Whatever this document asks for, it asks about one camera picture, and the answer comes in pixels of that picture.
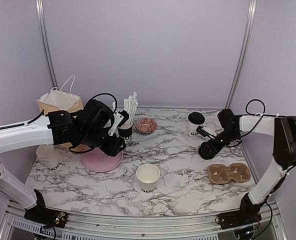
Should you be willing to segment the white paper coffee cup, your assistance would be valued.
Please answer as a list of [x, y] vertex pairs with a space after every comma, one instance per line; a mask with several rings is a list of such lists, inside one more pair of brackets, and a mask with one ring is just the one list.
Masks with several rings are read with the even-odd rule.
[[188, 135], [192, 137], [199, 136], [200, 134], [197, 132], [197, 128], [202, 126], [203, 124], [194, 124], [188, 121]]

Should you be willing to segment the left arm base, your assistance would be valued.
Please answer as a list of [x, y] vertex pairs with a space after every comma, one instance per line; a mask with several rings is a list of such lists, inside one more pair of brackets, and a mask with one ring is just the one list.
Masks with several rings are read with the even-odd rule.
[[64, 211], [47, 208], [41, 192], [36, 189], [34, 192], [36, 194], [36, 205], [30, 209], [25, 208], [24, 218], [49, 227], [64, 228], [68, 214]]

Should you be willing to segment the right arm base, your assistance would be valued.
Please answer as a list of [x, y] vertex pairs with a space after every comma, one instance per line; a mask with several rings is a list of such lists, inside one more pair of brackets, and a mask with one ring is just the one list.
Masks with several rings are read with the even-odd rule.
[[253, 204], [247, 193], [241, 199], [238, 210], [217, 215], [217, 224], [221, 226], [221, 229], [225, 230], [258, 222], [262, 219], [260, 210], [263, 204], [264, 202]]

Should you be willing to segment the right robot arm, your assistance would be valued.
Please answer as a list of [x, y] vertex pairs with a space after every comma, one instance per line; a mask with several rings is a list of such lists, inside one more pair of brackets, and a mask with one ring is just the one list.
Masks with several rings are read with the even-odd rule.
[[[271, 136], [252, 133], [244, 138], [244, 142], [233, 148], [223, 148], [213, 159], [204, 160], [207, 165], [244, 163], [251, 169], [252, 180], [259, 181], [272, 158], [273, 139]], [[273, 194], [283, 218], [296, 218], [296, 168], [292, 176]], [[210, 194], [203, 204], [204, 212], [219, 212], [235, 209], [243, 194], [230, 195], [226, 190]]]

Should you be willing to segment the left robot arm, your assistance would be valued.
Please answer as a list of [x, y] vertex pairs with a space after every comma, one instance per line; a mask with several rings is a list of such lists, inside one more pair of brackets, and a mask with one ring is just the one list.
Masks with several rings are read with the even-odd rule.
[[[99, 148], [108, 156], [115, 157], [126, 148], [124, 139], [115, 131], [129, 118], [127, 111], [111, 109], [92, 97], [84, 109], [69, 113], [65, 110], [40, 113], [29, 121], [0, 126], [0, 154], [12, 150], [40, 145], [70, 143], [69, 151], [75, 153], [79, 145], [85, 152]], [[0, 191], [20, 203], [39, 222], [51, 218], [42, 194], [25, 186], [0, 162]]]

